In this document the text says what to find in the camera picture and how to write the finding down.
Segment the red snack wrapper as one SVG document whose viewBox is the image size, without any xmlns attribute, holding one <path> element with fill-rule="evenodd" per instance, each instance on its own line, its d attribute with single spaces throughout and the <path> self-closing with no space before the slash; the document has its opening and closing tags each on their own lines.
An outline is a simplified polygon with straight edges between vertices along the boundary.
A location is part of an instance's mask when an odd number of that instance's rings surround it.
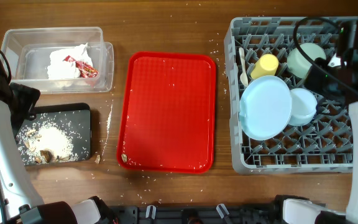
<svg viewBox="0 0 358 224">
<path fill-rule="evenodd" d="M 64 61 L 73 62 L 75 64 L 75 67 L 79 70 L 81 78 L 93 78 L 99 75 L 99 72 L 91 65 L 86 62 L 75 60 L 71 56 L 67 56 Z"/>
</svg>

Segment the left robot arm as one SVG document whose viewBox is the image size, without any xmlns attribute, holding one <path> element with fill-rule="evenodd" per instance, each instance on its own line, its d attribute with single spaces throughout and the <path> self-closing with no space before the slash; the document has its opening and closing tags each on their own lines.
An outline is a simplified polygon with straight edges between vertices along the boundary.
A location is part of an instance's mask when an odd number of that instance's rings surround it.
<svg viewBox="0 0 358 224">
<path fill-rule="evenodd" d="M 119 223 L 99 197 L 74 206 L 44 203 L 32 185 L 15 140 L 24 120 L 33 120 L 40 91 L 11 81 L 11 69 L 0 50 L 0 223 Z"/>
</svg>

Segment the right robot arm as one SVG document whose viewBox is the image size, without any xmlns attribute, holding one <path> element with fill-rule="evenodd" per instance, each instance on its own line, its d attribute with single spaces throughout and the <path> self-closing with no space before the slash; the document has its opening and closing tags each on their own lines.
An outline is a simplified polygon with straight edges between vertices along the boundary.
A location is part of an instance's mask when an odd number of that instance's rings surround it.
<svg viewBox="0 0 358 224">
<path fill-rule="evenodd" d="M 358 223 L 358 20 L 333 24 L 339 37 L 336 55 L 341 67 L 333 73 L 321 59 L 301 55 L 311 63 L 303 80 L 305 88 L 330 100 L 343 101 L 348 107 L 353 135 L 352 186 L 345 213 L 314 204 L 308 199 L 279 197 L 282 223 Z"/>
</svg>

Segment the yellow plastic cup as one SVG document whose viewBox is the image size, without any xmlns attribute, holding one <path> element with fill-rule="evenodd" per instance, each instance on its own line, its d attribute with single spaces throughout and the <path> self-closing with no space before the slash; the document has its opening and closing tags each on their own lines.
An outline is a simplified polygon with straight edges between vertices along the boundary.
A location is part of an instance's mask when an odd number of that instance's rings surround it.
<svg viewBox="0 0 358 224">
<path fill-rule="evenodd" d="M 278 58 L 273 54 L 265 54 L 258 59 L 250 76 L 252 79 L 258 79 L 263 76 L 275 76 L 279 66 Z"/>
</svg>

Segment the white napkin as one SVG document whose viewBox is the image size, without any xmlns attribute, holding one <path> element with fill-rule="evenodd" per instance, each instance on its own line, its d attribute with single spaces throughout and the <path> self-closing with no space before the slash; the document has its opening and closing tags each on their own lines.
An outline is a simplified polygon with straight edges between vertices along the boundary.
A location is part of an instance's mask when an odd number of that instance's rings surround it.
<svg viewBox="0 0 358 224">
<path fill-rule="evenodd" d="M 76 62 L 83 62 L 93 67 L 88 55 L 88 43 L 53 51 L 50 54 L 50 65 L 47 67 L 49 80 L 82 78 L 82 71 Z"/>
</svg>

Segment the light blue bowl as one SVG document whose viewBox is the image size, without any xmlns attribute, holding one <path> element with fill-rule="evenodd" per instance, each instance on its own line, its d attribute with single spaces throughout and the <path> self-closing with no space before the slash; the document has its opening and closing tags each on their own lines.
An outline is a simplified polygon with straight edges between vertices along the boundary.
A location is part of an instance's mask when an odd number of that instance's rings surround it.
<svg viewBox="0 0 358 224">
<path fill-rule="evenodd" d="M 317 100 L 309 90 L 294 88 L 290 90 L 291 118 L 288 122 L 291 126 L 303 126 L 308 124 L 316 114 Z"/>
</svg>

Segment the green bowl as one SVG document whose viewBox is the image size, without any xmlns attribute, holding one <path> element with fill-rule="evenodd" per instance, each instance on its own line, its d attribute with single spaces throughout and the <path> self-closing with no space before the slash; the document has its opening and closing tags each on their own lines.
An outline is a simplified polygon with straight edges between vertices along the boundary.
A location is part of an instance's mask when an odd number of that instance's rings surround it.
<svg viewBox="0 0 358 224">
<path fill-rule="evenodd" d="M 314 44 L 314 43 L 305 43 L 301 44 L 300 48 L 309 56 L 310 59 L 315 60 L 317 58 L 322 58 L 326 60 L 326 54 L 324 50 Z M 302 56 L 298 49 L 292 50 L 287 57 L 287 65 L 289 71 L 298 78 L 306 77 L 311 63 Z"/>
</svg>

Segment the white plastic spoon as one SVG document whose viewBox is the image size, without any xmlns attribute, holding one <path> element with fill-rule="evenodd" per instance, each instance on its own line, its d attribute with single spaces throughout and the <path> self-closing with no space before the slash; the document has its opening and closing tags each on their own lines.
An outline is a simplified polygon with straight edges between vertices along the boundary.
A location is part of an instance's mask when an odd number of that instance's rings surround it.
<svg viewBox="0 0 358 224">
<path fill-rule="evenodd" d="M 242 47 L 239 47 L 239 57 L 240 57 L 241 69 L 242 69 L 242 73 L 240 75 L 240 81 L 245 87 L 247 87 L 249 82 L 246 73 L 245 52 Z"/>
</svg>

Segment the light blue plate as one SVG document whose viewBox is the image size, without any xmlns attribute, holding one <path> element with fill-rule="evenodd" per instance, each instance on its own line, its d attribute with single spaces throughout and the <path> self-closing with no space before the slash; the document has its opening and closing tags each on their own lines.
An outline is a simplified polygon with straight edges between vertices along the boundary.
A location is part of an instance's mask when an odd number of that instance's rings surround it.
<svg viewBox="0 0 358 224">
<path fill-rule="evenodd" d="M 276 76 L 252 81 L 239 103 L 243 132 L 257 141 L 280 134 L 291 117 L 291 94 L 287 84 Z"/>
</svg>

